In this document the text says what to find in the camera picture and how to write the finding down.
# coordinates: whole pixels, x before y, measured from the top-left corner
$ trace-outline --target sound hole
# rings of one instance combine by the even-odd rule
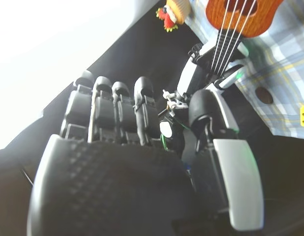
[[[227,6],[227,1],[228,0],[224,1],[224,7],[225,8]],[[229,7],[227,9],[228,12],[233,12],[234,10],[235,10],[235,12],[237,12],[237,11],[241,12],[245,0],[229,0],[229,1],[230,1],[230,3],[229,3]],[[249,10],[250,10],[253,2],[254,2],[254,0],[247,0],[247,2],[245,4],[245,7],[244,7],[244,10],[243,10],[243,13],[242,13],[244,16],[248,15]],[[253,15],[257,11],[257,5],[258,4],[257,4],[257,1],[256,1],[253,8],[252,8],[252,11],[251,11],[250,15]]]

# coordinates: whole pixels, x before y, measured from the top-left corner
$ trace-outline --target ukulele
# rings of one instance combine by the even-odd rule
[[[243,37],[256,37],[271,25],[283,0],[209,0],[206,15],[219,30],[211,58],[211,73],[223,75]]]

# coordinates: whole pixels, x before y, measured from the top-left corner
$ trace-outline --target blue plaid fabric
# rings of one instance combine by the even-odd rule
[[[193,12],[186,24],[206,43],[217,35],[205,15],[208,0],[190,3]],[[240,61],[246,73],[236,81],[237,87],[274,135],[304,139],[300,118],[304,105],[304,0],[284,0],[269,30],[243,43],[249,57]],[[257,98],[258,87],[271,93],[273,104]]]

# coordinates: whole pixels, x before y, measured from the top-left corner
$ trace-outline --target red strawberry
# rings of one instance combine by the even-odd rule
[[[165,29],[170,29],[174,26],[175,26],[175,23],[172,22],[172,20],[170,18],[170,15],[168,13],[166,13],[165,20],[164,20],[164,28]]]
[[[163,8],[159,8],[156,16],[160,19],[160,20],[164,20],[165,19],[165,15],[166,15],[166,11],[164,11],[164,7]]]

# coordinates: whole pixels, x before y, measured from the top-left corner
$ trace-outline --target guitar string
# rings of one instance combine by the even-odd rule
[[[257,1],[257,0],[254,0],[254,2],[252,3],[252,5],[251,5],[251,7],[250,7],[250,10],[249,10],[249,12],[248,12],[248,14],[247,14],[247,17],[246,17],[246,19],[245,19],[245,22],[244,22],[244,24],[243,24],[243,27],[242,27],[242,29],[241,29],[241,32],[240,32],[239,36],[238,36],[237,39],[236,39],[236,42],[235,42],[235,44],[234,44],[234,46],[233,46],[233,48],[232,48],[232,51],[231,51],[231,53],[230,53],[230,55],[229,55],[227,61],[231,58],[231,55],[232,55],[232,53],[233,53],[233,51],[234,51],[234,49],[235,49],[235,46],[236,46],[236,44],[237,44],[237,42],[238,42],[238,40],[239,40],[239,38],[240,38],[240,35],[241,35],[241,33],[242,33],[242,31],[243,31],[243,29],[244,29],[246,23],[247,23],[247,20],[248,20],[250,14],[251,14],[251,11],[252,11],[253,8],[254,8],[254,5],[255,5],[256,1]]]
[[[215,56],[216,56],[217,48],[219,46],[219,42],[220,42],[220,38],[221,38],[221,34],[222,34],[222,29],[224,27],[224,22],[225,22],[225,18],[226,18],[227,9],[229,8],[229,3],[230,3],[230,0],[227,0],[226,9],[225,9],[224,17],[223,17],[223,22],[222,22],[222,28],[221,28],[221,31],[218,34],[217,45],[216,45],[215,51],[214,51],[214,56],[213,56],[213,60],[212,60],[211,70],[213,69],[214,59],[215,59]]]
[[[237,29],[237,26],[238,26],[238,24],[239,24],[239,22],[240,22],[240,19],[241,19],[242,13],[243,13],[243,11],[244,11],[244,8],[245,8],[245,6],[246,6],[246,3],[247,3],[247,0],[244,1],[243,7],[242,7],[241,12],[240,12],[240,15],[239,15],[239,17],[238,17],[238,19],[237,19],[235,28],[234,28],[233,33],[232,33],[232,36],[231,36],[231,39],[230,39],[230,41],[229,41],[229,44],[227,45],[227,49],[226,49],[226,51],[225,51],[225,53],[224,53],[224,57],[223,57],[222,62],[221,62],[221,64],[220,64],[219,70],[217,71],[217,74],[219,74],[220,69],[221,69],[221,66],[223,65],[223,62],[224,62],[224,59],[225,59],[225,56],[226,56],[226,52],[227,52],[227,50],[229,50],[230,44],[231,44],[232,39],[233,39],[233,37],[234,37],[234,33],[235,33],[236,29]]]
[[[219,57],[217,58],[217,62],[216,62],[216,64],[215,64],[214,72],[216,72],[216,67],[217,67],[217,64],[219,63],[219,60],[220,60],[220,57],[221,57],[221,54],[222,54],[222,49],[223,49],[223,47],[224,47],[225,40],[226,40],[227,35],[228,35],[228,33],[229,33],[230,26],[231,26],[231,23],[232,23],[232,20],[233,20],[234,13],[235,13],[235,11],[236,11],[236,7],[237,7],[238,2],[239,2],[239,0],[236,0],[235,6],[234,6],[234,9],[233,9],[233,12],[232,12],[231,20],[230,20],[230,22],[229,22],[229,26],[227,27],[227,31],[226,31],[226,34],[225,34],[225,37],[224,37],[224,40],[223,40],[222,48],[221,48],[221,51],[220,51],[220,53],[219,53]]]

